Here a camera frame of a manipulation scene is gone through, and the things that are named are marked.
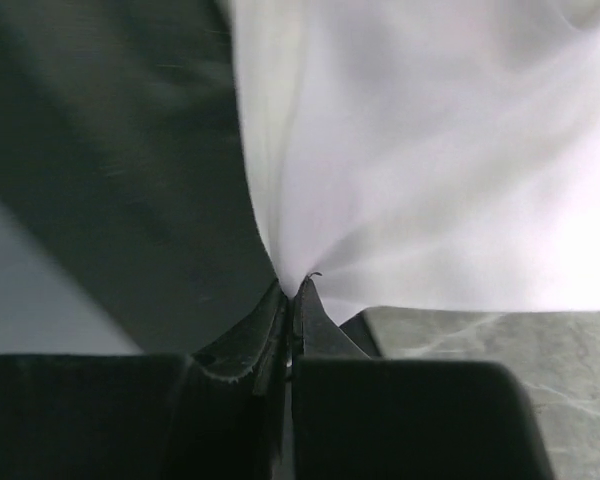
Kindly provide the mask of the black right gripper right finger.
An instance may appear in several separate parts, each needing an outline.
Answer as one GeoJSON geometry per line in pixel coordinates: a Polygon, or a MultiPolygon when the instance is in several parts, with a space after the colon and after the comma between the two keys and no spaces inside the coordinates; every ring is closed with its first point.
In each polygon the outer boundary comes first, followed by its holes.
{"type": "Polygon", "coordinates": [[[503,365],[369,357],[311,279],[292,321],[297,478],[553,477],[530,398],[503,365]]]}

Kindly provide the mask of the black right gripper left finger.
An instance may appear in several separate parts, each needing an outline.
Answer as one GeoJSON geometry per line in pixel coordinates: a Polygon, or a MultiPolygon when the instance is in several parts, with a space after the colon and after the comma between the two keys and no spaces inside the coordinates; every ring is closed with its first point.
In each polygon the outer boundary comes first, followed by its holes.
{"type": "Polygon", "coordinates": [[[270,479],[281,455],[278,285],[193,354],[0,354],[0,479],[270,479]]]}

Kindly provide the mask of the white t shirt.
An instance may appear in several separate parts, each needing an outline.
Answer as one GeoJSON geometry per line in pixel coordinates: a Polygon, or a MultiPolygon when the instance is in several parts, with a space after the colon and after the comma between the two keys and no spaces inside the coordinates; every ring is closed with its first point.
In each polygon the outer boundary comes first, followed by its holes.
{"type": "Polygon", "coordinates": [[[600,311],[600,1],[229,1],[256,223],[283,291],[600,311]]]}

